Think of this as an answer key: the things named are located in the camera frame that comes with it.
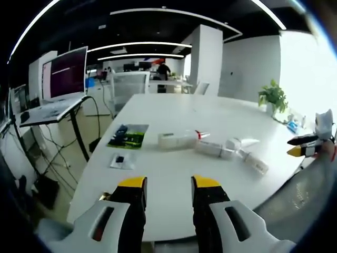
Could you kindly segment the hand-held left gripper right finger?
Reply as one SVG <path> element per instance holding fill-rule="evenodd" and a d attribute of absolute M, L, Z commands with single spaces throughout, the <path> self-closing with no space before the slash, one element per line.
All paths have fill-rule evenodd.
<path fill-rule="evenodd" d="M 230 200 L 214 179 L 191 177 L 193 224 L 199 252 L 290 252 L 295 243 L 279 240 L 265 220 L 237 200 Z"/>

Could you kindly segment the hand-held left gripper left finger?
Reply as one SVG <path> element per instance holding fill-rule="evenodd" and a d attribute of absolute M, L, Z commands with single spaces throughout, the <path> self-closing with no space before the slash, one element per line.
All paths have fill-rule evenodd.
<path fill-rule="evenodd" d="M 146 187 L 146 177 L 121 181 L 74 221 L 69 235 L 49 243 L 51 252 L 141 252 Z"/>

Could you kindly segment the person's right hand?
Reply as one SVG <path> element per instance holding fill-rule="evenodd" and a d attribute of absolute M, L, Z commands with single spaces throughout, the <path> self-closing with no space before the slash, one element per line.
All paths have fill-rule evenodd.
<path fill-rule="evenodd" d="M 336 156 L 336 144 L 331 140 L 325 141 L 322 144 L 319 155 L 325 155 L 330 159 L 331 162 L 333 162 Z"/>

